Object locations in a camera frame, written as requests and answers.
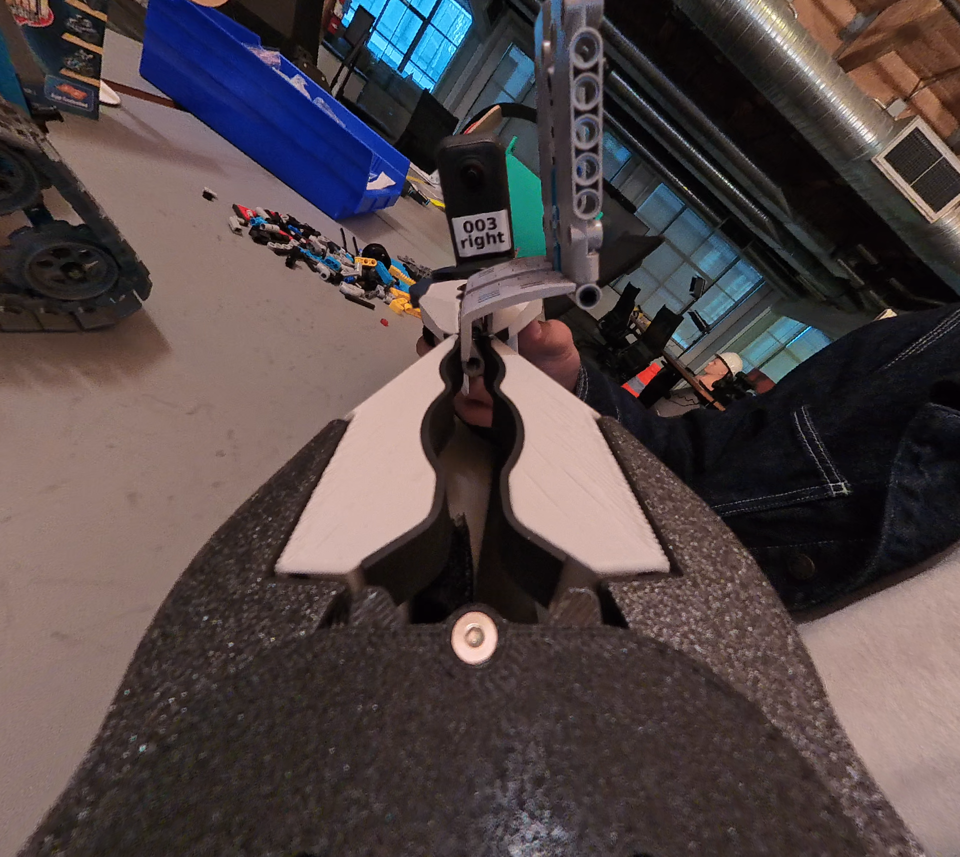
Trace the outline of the clear plastic bags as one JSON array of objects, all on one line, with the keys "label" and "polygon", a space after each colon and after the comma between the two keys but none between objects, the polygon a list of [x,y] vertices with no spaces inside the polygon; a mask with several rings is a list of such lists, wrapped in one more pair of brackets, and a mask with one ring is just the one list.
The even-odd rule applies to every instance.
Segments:
[{"label": "clear plastic bags", "polygon": [[259,40],[245,44],[247,153],[306,200],[342,220],[392,206],[409,162],[332,96],[310,66]]}]

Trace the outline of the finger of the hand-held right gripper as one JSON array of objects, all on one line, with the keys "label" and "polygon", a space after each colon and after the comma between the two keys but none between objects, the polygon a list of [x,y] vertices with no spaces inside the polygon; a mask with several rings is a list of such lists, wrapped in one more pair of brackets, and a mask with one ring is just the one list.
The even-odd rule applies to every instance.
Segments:
[{"label": "finger of the hand-held right gripper", "polygon": [[418,299],[422,339],[440,344],[461,334],[462,301],[466,285],[429,285]]}]

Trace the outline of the pile of small building pieces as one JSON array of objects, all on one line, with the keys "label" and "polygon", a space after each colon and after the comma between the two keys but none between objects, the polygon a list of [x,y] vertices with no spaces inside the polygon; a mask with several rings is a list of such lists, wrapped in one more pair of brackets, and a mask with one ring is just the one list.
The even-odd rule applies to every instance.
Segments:
[{"label": "pile of small building pieces", "polygon": [[420,308],[414,306],[411,290],[429,270],[407,258],[394,258],[386,247],[371,242],[360,247],[356,239],[348,242],[341,232],[341,241],[325,236],[292,215],[264,208],[233,204],[228,224],[231,232],[246,235],[284,260],[294,270],[303,265],[325,283],[335,287],[341,296],[358,306],[375,309],[378,303],[402,316],[419,319]]}]

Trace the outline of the blue plastic bin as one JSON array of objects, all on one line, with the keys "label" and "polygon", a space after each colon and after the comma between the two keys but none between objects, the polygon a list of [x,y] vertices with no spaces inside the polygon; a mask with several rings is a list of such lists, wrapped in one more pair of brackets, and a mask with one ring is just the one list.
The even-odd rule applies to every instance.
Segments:
[{"label": "blue plastic bin", "polygon": [[148,0],[139,72],[334,220],[402,195],[409,160],[216,9]]}]

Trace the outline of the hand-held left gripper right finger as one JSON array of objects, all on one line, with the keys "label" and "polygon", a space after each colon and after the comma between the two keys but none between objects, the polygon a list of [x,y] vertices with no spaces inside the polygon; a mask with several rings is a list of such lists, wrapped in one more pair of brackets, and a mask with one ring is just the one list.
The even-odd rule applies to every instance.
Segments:
[{"label": "hand-held left gripper right finger", "polygon": [[667,573],[668,557],[598,413],[509,347],[492,347],[515,442],[503,485],[514,529],[594,576]]}]

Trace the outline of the silver ceiling duct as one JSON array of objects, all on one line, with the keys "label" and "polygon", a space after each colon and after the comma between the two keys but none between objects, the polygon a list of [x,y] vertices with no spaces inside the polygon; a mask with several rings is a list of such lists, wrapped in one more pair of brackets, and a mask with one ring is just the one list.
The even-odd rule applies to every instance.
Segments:
[{"label": "silver ceiling duct", "polygon": [[783,0],[675,1],[900,239],[958,290],[958,207],[927,222],[872,162],[906,120],[894,120],[866,95]]}]

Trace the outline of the ceiling air vent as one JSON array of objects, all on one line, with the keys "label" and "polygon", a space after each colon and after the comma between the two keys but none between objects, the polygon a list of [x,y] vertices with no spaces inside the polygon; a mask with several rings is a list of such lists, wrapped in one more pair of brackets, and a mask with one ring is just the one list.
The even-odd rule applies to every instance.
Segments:
[{"label": "ceiling air vent", "polygon": [[931,225],[957,209],[958,157],[922,118],[906,120],[871,162]]}]

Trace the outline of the person's white shirt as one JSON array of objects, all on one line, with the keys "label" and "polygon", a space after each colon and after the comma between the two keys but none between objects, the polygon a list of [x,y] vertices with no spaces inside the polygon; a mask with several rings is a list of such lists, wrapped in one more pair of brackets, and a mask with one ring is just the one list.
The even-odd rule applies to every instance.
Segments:
[{"label": "person's white shirt", "polygon": [[958,548],[796,620],[876,783],[928,854],[958,855]]}]

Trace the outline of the blue tracked toy robot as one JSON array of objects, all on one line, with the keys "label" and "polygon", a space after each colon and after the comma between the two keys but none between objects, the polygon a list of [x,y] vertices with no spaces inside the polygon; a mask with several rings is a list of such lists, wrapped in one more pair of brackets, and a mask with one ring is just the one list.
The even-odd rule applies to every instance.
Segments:
[{"label": "blue tracked toy robot", "polygon": [[4,333],[92,331],[137,313],[146,266],[46,132],[1,100],[1,213],[27,224],[1,248]]}]

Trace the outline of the person's right hand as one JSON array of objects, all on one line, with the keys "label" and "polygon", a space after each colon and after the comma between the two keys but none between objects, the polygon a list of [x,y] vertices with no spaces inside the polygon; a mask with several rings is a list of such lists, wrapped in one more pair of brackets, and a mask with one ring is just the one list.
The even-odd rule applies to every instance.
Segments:
[{"label": "person's right hand", "polygon": [[584,399],[586,371],[569,326],[535,319],[517,335],[519,354],[567,391]]}]

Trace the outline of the teal plastic tub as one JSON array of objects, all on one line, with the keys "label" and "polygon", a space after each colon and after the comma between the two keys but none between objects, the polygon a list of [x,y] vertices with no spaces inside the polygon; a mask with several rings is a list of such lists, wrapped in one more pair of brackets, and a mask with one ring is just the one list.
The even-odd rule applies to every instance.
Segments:
[{"label": "teal plastic tub", "polygon": [[506,148],[510,219],[516,257],[546,255],[542,182],[514,154],[517,137]]}]

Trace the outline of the grey blue brick assembly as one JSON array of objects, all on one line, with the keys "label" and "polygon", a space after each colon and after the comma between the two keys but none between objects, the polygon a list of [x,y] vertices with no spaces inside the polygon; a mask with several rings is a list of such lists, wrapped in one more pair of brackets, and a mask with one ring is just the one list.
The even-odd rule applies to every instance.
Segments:
[{"label": "grey blue brick assembly", "polygon": [[545,255],[513,258],[471,275],[460,301],[465,378],[484,371],[477,336],[503,329],[495,312],[573,296],[583,310],[600,297],[603,242],[604,0],[544,0],[534,25],[538,160]]}]

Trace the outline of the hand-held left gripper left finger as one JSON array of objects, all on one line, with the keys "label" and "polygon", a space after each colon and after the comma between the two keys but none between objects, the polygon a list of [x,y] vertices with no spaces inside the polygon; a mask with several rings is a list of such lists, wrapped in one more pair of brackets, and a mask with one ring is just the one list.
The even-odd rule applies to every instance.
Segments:
[{"label": "hand-held left gripper left finger", "polygon": [[428,416],[450,401],[446,339],[351,411],[275,564],[333,581],[431,581],[446,559],[444,443]]}]

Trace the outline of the grey desk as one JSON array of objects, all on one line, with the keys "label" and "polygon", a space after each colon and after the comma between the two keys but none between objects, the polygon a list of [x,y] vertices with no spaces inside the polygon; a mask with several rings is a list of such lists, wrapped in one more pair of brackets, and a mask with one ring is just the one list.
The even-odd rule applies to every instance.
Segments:
[{"label": "grey desk", "polygon": [[198,550],[420,335],[227,225],[234,203],[336,222],[185,111],[121,100],[50,136],[149,299],[100,331],[2,334],[2,855],[66,789]]}]

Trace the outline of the person's right forearm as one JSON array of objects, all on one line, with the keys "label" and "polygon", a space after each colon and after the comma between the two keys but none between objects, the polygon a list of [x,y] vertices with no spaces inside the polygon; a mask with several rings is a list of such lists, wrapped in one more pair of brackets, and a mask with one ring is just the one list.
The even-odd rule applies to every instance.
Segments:
[{"label": "person's right forearm", "polygon": [[616,419],[749,550],[789,611],[826,606],[959,539],[959,309],[864,325],[774,388],[661,417],[583,364]]}]

